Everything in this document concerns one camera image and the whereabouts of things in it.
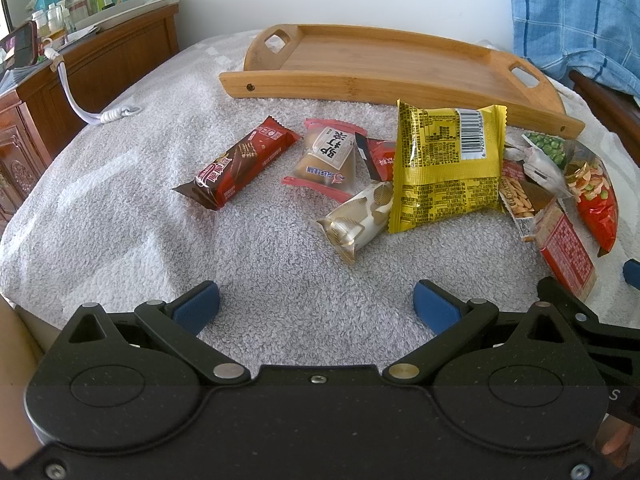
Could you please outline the person's right hand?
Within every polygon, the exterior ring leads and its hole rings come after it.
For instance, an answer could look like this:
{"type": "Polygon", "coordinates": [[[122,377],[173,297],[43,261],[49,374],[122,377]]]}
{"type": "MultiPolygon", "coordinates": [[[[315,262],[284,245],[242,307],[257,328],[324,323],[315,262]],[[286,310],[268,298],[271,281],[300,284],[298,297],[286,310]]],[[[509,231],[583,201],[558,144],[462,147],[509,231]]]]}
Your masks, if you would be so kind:
{"type": "Polygon", "coordinates": [[[596,448],[615,466],[625,466],[637,428],[612,415],[605,417],[597,433],[596,448]]]}

